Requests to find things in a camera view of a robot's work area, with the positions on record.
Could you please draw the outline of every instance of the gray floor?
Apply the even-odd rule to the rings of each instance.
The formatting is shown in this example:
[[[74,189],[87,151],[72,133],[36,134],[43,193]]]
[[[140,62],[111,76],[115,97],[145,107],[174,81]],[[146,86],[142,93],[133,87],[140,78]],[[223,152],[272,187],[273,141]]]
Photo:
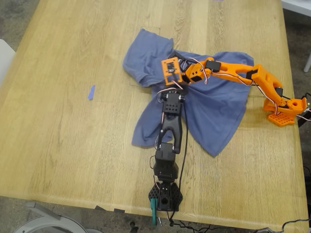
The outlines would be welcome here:
[[[17,50],[38,0],[0,0],[0,39],[4,39],[14,50]],[[284,11],[295,96],[300,98],[306,91],[311,92],[311,71],[303,72],[303,67],[311,52],[311,18]],[[311,168],[311,123],[299,129],[304,165]],[[21,224],[35,215],[23,207],[24,200],[0,197],[0,233],[13,232]],[[42,203],[54,212],[69,216],[87,228],[95,228],[104,233],[125,233],[130,231],[131,221],[139,226],[139,232],[190,233],[191,230],[177,226],[171,228],[163,219],[163,227],[153,227],[151,218],[100,210],[68,207]],[[205,224],[185,222],[197,229]],[[248,233],[244,229],[217,229],[215,233]]]

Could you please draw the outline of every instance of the green clip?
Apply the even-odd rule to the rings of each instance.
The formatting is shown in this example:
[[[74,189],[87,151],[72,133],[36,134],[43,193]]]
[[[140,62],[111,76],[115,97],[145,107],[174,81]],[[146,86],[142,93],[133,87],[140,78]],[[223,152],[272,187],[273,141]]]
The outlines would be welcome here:
[[[150,207],[152,211],[152,225],[156,226],[157,198],[151,198]]]

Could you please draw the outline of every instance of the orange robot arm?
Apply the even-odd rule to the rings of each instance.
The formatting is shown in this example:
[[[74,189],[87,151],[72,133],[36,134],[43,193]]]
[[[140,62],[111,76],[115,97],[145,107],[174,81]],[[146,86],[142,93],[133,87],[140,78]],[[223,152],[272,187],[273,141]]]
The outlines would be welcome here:
[[[183,70],[183,66],[187,60],[192,60],[191,62],[195,63],[191,65],[187,63],[186,69]],[[171,68],[171,71],[168,71],[167,64],[173,64],[174,69]],[[278,126],[294,124],[296,115],[308,109],[307,99],[305,97],[302,99],[284,99],[282,97],[283,89],[281,82],[273,74],[264,70],[260,64],[255,66],[230,64],[214,61],[212,57],[208,57],[206,60],[200,62],[194,61],[192,58],[186,59],[182,61],[181,70],[179,65],[180,60],[177,57],[162,61],[166,85],[174,84],[168,79],[172,72],[178,75],[178,80],[176,81],[179,83],[196,83],[202,79],[207,80],[210,75],[213,75],[244,85],[255,85],[267,98],[264,101],[263,109],[274,112],[268,116],[268,119]],[[246,78],[239,75],[239,73],[246,73]]]

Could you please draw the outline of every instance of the wood grain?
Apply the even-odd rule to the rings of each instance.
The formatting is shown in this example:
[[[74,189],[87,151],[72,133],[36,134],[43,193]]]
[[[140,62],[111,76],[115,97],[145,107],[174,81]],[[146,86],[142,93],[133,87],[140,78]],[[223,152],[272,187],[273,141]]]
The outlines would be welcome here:
[[[41,0],[0,87],[0,195],[151,214],[154,149],[131,145],[150,90],[121,66],[141,27],[179,50],[246,52],[294,96],[278,0]],[[263,100],[251,88],[216,158],[190,136],[176,219],[280,231],[307,217],[297,126],[267,121]]]

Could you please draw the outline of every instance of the blue towel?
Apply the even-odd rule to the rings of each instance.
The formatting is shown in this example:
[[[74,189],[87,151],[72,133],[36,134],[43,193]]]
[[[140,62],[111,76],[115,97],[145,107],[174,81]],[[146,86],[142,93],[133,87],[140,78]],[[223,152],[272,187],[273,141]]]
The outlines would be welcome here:
[[[141,114],[132,144],[143,147],[154,145],[160,131],[162,104],[156,101],[156,93],[165,83],[161,60],[173,52],[173,39],[161,37],[141,29],[130,46],[123,61],[124,70],[141,86],[151,86],[152,99]],[[182,56],[199,61],[207,55],[177,51]],[[252,66],[253,58],[242,52],[218,52],[213,56],[217,61]],[[186,95],[186,111],[189,132],[193,138],[212,156],[219,154],[229,142],[245,112],[249,86],[211,76],[208,84],[204,81],[191,83]],[[163,142],[172,138],[166,133]]]

